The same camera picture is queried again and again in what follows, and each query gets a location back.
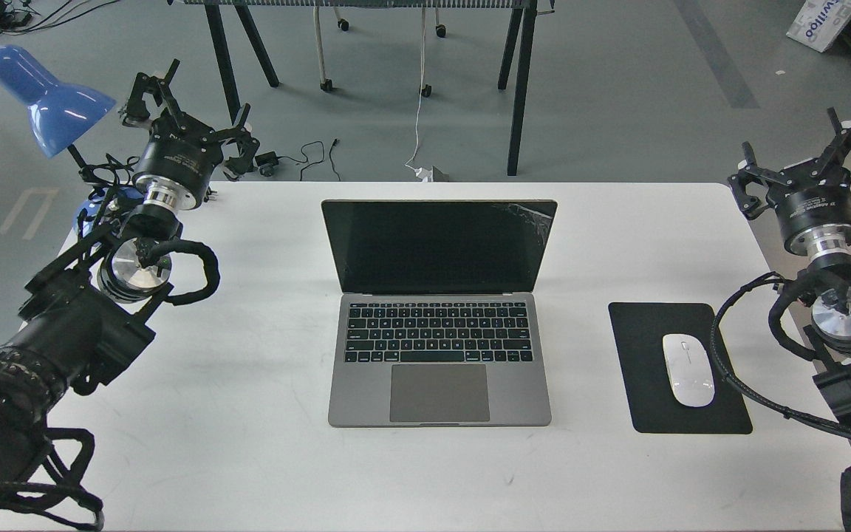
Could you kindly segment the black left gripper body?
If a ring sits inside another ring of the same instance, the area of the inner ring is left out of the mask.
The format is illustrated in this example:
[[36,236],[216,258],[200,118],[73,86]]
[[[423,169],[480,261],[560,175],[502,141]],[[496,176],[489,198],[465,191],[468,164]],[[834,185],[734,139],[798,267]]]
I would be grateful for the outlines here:
[[135,168],[135,185],[149,195],[153,185],[176,189],[176,209],[199,208],[217,165],[223,161],[216,141],[204,142],[215,131],[198,120],[182,130],[172,120],[151,122],[148,144]]

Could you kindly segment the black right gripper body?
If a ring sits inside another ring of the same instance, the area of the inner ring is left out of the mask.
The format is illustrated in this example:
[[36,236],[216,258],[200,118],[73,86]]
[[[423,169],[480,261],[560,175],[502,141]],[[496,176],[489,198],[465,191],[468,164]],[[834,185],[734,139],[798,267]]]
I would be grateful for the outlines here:
[[851,174],[835,182],[832,178],[815,181],[810,175],[795,179],[784,173],[781,181],[790,191],[776,201],[774,210],[787,252],[810,255],[807,233],[817,227],[840,229],[845,245],[851,245]]

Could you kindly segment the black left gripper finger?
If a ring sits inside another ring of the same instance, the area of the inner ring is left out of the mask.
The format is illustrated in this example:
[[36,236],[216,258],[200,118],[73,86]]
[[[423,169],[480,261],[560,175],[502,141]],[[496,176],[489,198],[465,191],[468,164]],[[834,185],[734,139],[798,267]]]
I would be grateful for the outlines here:
[[241,177],[253,171],[254,158],[260,142],[253,137],[246,126],[247,117],[250,114],[251,105],[246,103],[239,110],[232,127],[219,130],[213,133],[213,141],[222,147],[223,145],[234,144],[237,147],[239,154],[229,157],[223,162],[223,174],[230,181],[239,181]]
[[176,128],[185,127],[185,114],[180,110],[178,101],[175,100],[170,84],[180,65],[179,60],[173,60],[169,70],[162,77],[147,75],[139,72],[131,89],[127,101],[120,107],[120,121],[125,127],[143,127],[151,121],[151,114],[146,108],[144,95],[152,95],[157,106],[165,107],[169,117]]

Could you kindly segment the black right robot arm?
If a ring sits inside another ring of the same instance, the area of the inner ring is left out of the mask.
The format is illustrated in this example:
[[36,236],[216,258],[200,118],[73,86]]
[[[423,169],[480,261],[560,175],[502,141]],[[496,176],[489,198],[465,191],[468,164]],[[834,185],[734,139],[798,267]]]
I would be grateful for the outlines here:
[[[716,313],[707,337],[719,377],[742,396],[801,424],[851,440],[851,122],[828,108],[834,136],[820,155],[771,171],[743,143],[743,161],[728,178],[737,208],[750,221],[776,213],[785,250],[808,259],[794,279],[769,272],[740,287]],[[769,400],[743,383],[717,346],[720,322],[744,294],[771,285],[776,303],[768,327],[780,347],[805,361],[820,361],[817,390],[833,420]]]

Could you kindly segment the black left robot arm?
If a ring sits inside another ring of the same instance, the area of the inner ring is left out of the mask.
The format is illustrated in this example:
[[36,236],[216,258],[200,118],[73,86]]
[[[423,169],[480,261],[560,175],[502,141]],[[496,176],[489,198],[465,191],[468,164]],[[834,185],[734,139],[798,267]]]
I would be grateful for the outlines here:
[[24,326],[0,346],[0,511],[71,525],[52,513],[70,499],[92,513],[75,529],[103,528],[103,502],[82,487],[94,437],[47,417],[66,392],[91,394],[129,368],[154,340],[148,320],[161,305],[191,305],[219,286],[216,254],[183,239],[178,214],[206,201],[217,166],[231,180],[252,171],[259,143],[247,106],[223,130],[183,111],[170,90],[179,64],[162,77],[136,75],[120,115],[148,130],[148,144],[135,163],[109,159],[109,171],[128,174],[109,181],[74,142],[114,100],[59,81],[23,48],[0,47],[0,84],[27,107],[41,150],[73,155],[98,193],[78,216],[74,245],[28,282]]

